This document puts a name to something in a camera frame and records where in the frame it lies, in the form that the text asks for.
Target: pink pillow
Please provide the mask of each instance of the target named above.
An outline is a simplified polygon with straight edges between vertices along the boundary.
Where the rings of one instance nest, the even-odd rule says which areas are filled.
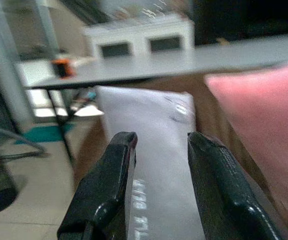
[[[264,174],[288,225],[288,65],[210,74],[206,84]]]

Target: table leg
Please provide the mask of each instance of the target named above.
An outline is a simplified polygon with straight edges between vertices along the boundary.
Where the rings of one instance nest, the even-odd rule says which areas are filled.
[[[73,164],[75,163],[75,160],[74,160],[74,157],[73,157],[72,152],[70,150],[70,147],[69,147],[68,141],[66,139],[66,136],[65,136],[65,130],[64,130],[65,122],[61,121],[59,116],[57,115],[56,108],[55,108],[55,103],[54,103],[54,100],[52,99],[52,96],[50,94],[50,90],[47,90],[47,94],[48,94],[48,97],[49,97],[49,99],[50,99],[50,101],[52,103],[53,110],[55,112],[56,122],[58,124],[60,135],[61,135],[61,137],[63,139],[64,144],[65,144],[65,148],[66,148],[66,152],[67,152],[70,164],[73,166]]]

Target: tiled floor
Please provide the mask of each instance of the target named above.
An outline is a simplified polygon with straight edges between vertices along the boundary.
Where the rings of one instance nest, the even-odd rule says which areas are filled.
[[[74,153],[93,121],[78,122],[68,133]],[[20,193],[0,212],[0,240],[56,240],[56,231],[73,196],[73,172],[62,142],[42,143],[49,157],[9,162]],[[0,149],[21,153],[29,147],[10,142]]]

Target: teal mat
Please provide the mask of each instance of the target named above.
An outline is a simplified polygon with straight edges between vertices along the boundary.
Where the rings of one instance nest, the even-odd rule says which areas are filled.
[[[69,132],[74,124],[66,124],[64,126],[65,133]],[[62,141],[58,126],[38,126],[32,128],[29,132],[23,134],[23,137],[34,143],[57,142]],[[16,141],[15,144],[25,144],[22,141]]]

